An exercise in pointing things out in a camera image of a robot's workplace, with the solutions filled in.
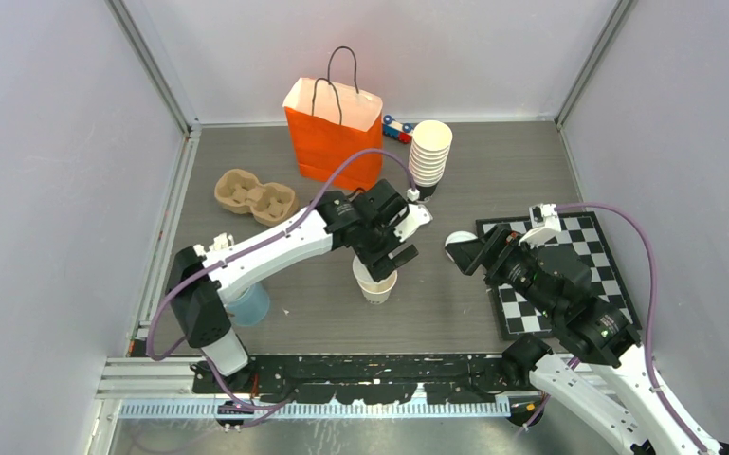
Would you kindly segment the white paper coffee cup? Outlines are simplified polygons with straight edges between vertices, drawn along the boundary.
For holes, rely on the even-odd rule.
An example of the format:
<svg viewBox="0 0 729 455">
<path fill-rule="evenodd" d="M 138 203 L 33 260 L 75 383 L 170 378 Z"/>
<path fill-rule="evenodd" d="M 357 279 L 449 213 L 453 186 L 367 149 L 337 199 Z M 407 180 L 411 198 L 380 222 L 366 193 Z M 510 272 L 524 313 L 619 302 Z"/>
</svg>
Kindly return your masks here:
<svg viewBox="0 0 729 455">
<path fill-rule="evenodd" d="M 363 297 L 370 304 L 385 302 L 397 283 L 398 272 L 396 270 L 388 278 L 376 281 L 357 256 L 353 258 L 352 270 Z"/>
</svg>

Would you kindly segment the white plastic cup lid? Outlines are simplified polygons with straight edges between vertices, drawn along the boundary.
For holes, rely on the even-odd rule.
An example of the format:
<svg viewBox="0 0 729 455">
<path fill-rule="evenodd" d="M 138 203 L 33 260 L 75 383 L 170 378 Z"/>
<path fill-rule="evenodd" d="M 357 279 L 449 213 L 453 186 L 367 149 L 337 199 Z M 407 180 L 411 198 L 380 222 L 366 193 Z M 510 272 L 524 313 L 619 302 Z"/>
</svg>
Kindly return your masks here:
<svg viewBox="0 0 729 455">
<path fill-rule="evenodd" d="M 469 242 L 473 240 L 477 240 L 478 236 L 469 231 L 455 231 L 449 234 L 445 239 L 445 246 L 451 245 L 451 244 L 457 244 L 462 242 Z"/>
</svg>

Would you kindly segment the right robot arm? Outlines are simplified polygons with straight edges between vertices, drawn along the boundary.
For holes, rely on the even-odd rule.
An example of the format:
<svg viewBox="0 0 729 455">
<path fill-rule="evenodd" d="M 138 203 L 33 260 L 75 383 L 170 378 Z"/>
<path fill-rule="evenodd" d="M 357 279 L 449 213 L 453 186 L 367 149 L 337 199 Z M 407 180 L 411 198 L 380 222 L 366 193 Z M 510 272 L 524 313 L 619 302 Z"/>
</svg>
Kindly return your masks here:
<svg viewBox="0 0 729 455">
<path fill-rule="evenodd" d="M 590 289 L 568 280 L 555 263 L 540 258 L 556 227 L 534 227 L 521 235 L 493 229 L 488 237 L 454 233 L 448 257 L 465 275 L 479 267 L 488 284 L 506 284 L 551 324 L 551 332 L 572 356 L 603 378 L 608 397 L 581 378 L 533 336 L 502 354 L 503 376 L 516 389 L 531 385 L 567 407 L 618 454 L 729 454 L 724 443 L 703 431 L 679 402 L 665 404 L 671 391 L 653 382 L 645 346 L 626 316 Z"/>
</svg>

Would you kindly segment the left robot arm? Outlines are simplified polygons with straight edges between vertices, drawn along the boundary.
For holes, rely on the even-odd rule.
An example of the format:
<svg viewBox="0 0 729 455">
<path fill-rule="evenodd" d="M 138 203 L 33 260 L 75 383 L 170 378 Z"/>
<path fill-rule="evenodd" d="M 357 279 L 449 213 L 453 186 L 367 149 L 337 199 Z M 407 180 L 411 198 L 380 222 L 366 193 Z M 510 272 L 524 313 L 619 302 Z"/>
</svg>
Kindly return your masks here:
<svg viewBox="0 0 729 455">
<path fill-rule="evenodd" d="M 385 179 L 364 192 L 324 191 L 293 217 L 237 245 L 180 250 L 163 301 L 190 347 L 202 351 L 228 391 L 253 377 L 246 347 L 226 306 L 250 286 L 307 259 L 350 248 L 370 277 L 386 280 L 417 256 L 409 238 L 431 222 L 428 209 Z"/>
</svg>

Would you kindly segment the black white checkerboard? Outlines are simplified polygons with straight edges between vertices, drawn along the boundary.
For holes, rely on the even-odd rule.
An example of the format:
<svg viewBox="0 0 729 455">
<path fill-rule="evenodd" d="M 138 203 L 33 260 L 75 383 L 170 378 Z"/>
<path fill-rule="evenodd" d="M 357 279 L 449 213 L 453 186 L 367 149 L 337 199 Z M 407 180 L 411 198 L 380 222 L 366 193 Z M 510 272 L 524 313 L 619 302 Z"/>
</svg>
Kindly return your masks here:
<svg viewBox="0 0 729 455">
<path fill-rule="evenodd" d="M 556 257 L 578 259 L 583 266 L 568 276 L 590 288 L 614 305 L 640 329 L 638 317 L 621 274 L 612 257 L 596 215 L 593 212 L 566 213 L 560 217 L 561 231 L 546 242 L 556 250 Z M 501 338 L 515 340 L 524 334 L 550 338 L 550 323 L 524 297 L 507 285 L 491 286 L 489 296 L 496 313 Z"/>
</svg>

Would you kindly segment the stack of white paper cups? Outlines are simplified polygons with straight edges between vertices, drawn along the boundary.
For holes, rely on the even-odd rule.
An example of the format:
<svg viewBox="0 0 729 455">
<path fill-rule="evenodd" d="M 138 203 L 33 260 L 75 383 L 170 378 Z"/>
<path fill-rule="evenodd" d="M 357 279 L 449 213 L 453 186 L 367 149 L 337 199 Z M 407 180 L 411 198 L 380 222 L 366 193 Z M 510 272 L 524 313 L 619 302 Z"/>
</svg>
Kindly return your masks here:
<svg viewBox="0 0 729 455">
<path fill-rule="evenodd" d="M 409 159 L 419 202 L 427 202 L 436 192 L 446 169 L 452 139 L 451 128 L 439 120 L 424 120 L 414 127 Z"/>
</svg>

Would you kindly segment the red blue toy car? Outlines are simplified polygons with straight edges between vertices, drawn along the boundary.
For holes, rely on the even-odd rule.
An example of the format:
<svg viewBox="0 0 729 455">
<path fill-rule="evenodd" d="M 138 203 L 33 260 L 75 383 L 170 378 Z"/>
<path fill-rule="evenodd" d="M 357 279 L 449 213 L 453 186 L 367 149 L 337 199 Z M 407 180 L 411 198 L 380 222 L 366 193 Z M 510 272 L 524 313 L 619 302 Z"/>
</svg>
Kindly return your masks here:
<svg viewBox="0 0 729 455">
<path fill-rule="evenodd" d="M 401 123 L 391 115 L 384 115 L 382 118 L 382 134 L 401 143 L 408 144 L 412 141 L 414 125 Z"/>
</svg>

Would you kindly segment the cardboard cup carrier tray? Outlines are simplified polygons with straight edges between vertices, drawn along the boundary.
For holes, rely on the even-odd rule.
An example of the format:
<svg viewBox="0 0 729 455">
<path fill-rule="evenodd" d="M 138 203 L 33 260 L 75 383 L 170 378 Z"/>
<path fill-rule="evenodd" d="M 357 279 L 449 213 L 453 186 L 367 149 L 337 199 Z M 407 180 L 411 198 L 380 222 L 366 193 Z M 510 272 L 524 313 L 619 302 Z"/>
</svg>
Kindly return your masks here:
<svg viewBox="0 0 729 455">
<path fill-rule="evenodd" d="M 231 213 L 250 214 L 256 222 L 274 227 L 292 217 L 300 206 L 295 191 L 276 182 L 262 183 L 242 169 L 226 171 L 214 187 L 219 206 Z"/>
</svg>

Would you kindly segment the blue plastic cup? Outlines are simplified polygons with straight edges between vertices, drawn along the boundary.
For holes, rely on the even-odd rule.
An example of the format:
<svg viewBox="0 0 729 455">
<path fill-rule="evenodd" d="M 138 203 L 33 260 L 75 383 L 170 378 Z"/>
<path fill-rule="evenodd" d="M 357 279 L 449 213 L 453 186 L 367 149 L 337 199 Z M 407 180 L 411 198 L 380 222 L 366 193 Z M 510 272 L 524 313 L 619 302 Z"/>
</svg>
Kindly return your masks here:
<svg viewBox="0 0 729 455">
<path fill-rule="evenodd" d="M 270 308 L 270 297 L 258 282 L 245 290 L 237 299 L 225 305 L 234 324 L 254 326 L 261 322 Z"/>
</svg>

